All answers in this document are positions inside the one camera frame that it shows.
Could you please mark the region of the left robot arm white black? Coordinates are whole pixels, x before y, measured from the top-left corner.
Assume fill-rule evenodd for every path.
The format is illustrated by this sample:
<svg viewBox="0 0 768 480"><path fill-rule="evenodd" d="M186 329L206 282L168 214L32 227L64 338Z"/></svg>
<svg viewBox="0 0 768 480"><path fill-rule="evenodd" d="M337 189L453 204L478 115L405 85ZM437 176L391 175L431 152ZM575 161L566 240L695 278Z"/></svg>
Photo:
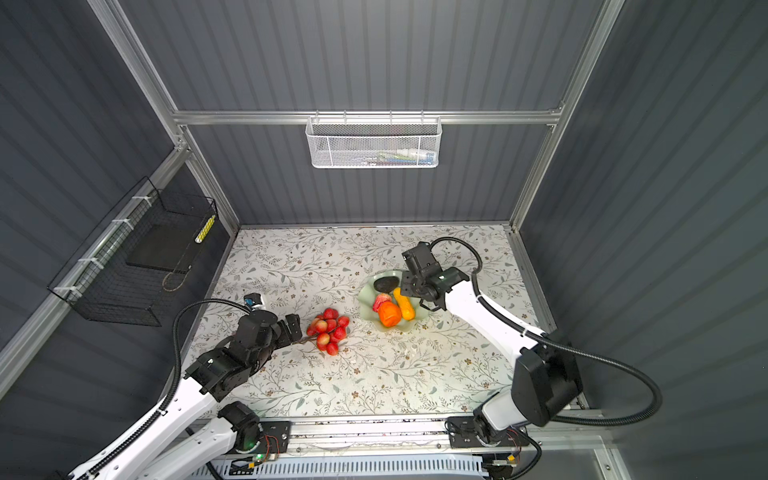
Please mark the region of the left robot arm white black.
<svg viewBox="0 0 768 480"><path fill-rule="evenodd" d="M255 309L230 338L199 355L157 405L115 441L78 465L69 479L137 479L186 427L262 369L272 354L302 339L300 317Z"/></svg>

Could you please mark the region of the red cherry bunch fake fruit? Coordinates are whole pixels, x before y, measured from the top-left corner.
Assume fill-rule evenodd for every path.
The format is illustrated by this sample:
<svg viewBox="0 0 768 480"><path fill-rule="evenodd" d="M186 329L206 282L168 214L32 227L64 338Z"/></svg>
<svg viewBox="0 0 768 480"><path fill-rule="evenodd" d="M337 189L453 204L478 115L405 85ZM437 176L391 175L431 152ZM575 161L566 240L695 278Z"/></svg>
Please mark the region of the red cherry bunch fake fruit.
<svg viewBox="0 0 768 480"><path fill-rule="evenodd" d="M311 320L298 344L313 344L319 351L336 356L340 353L340 343L347 339L350 323L349 316L335 308L326 308Z"/></svg>

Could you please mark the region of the light green scalloped fruit bowl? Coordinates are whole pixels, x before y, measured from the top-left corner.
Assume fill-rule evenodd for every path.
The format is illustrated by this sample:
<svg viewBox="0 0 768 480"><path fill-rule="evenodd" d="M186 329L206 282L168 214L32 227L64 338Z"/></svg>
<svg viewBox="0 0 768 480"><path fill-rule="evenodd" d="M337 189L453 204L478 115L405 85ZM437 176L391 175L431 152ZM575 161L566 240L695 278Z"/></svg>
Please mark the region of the light green scalloped fruit bowl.
<svg viewBox="0 0 768 480"><path fill-rule="evenodd" d="M405 295L402 270L385 270L364 281L357 294L358 317L381 331L408 331L424 322L429 311Z"/></svg>

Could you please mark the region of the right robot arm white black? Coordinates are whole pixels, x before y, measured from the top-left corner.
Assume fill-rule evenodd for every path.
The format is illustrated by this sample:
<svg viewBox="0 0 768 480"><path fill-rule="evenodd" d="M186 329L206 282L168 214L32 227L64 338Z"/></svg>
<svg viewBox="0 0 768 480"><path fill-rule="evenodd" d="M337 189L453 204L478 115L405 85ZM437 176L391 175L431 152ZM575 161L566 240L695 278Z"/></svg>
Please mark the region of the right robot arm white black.
<svg viewBox="0 0 768 480"><path fill-rule="evenodd" d="M432 249L443 242L420 242L403 253L407 271L401 286L407 297L445 310L477 330L512 366L512 384L474 410L478 439L491 443L501 432L524 425L544 426L583 391L575 356L537 342L546 333L512 315L479 288L483 262L474 247L461 240L476 260L470 275L457 267L443 268Z"/></svg>

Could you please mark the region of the yellow mango fake fruit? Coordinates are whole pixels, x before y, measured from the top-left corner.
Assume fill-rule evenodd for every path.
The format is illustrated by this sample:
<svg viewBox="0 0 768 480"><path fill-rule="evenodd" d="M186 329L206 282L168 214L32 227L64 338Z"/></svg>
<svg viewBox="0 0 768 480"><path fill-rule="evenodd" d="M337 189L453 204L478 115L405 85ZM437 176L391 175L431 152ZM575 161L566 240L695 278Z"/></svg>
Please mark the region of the yellow mango fake fruit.
<svg viewBox="0 0 768 480"><path fill-rule="evenodd" d="M410 299L402 294L400 287L396 287L392 295L400 309L401 317L406 321L412 321L415 318L415 310Z"/></svg>

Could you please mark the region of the dark avocado fake fruit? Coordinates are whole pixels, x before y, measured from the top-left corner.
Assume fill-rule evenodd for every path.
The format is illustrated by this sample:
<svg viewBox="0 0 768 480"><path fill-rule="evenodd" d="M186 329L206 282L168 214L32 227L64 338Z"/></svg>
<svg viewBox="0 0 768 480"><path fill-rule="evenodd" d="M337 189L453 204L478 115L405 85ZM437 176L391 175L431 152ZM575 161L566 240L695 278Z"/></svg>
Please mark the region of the dark avocado fake fruit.
<svg viewBox="0 0 768 480"><path fill-rule="evenodd" d="M374 283L374 289L379 293L389 294L399 287L400 277L397 275L388 275L377 278Z"/></svg>

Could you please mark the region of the large orange fake fruit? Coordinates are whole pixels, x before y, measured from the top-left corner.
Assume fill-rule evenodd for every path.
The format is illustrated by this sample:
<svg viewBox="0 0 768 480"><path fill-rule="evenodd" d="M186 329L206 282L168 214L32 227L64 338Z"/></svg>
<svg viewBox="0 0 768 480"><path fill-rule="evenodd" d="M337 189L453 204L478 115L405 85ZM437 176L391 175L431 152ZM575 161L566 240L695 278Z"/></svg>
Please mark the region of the large orange fake fruit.
<svg viewBox="0 0 768 480"><path fill-rule="evenodd" d="M380 323L385 328L392 328L402 320L400 308L392 301L383 302L377 310Z"/></svg>

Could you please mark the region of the red strawberry fake fruit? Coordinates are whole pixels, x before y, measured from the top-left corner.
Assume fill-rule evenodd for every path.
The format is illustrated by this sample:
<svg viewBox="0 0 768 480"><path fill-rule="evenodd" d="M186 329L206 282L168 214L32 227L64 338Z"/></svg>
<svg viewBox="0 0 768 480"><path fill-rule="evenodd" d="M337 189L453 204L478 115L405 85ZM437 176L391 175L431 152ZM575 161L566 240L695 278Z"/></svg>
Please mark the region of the red strawberry fake fruit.
<svg viewBox="0 0 768 480"><path fill-rule="evenodd" d="M372 305L372 310L374 312L378 312L380 307L388 302L392 302L392 297L387 293L380 293L376 296L374 303Z"/></svg>

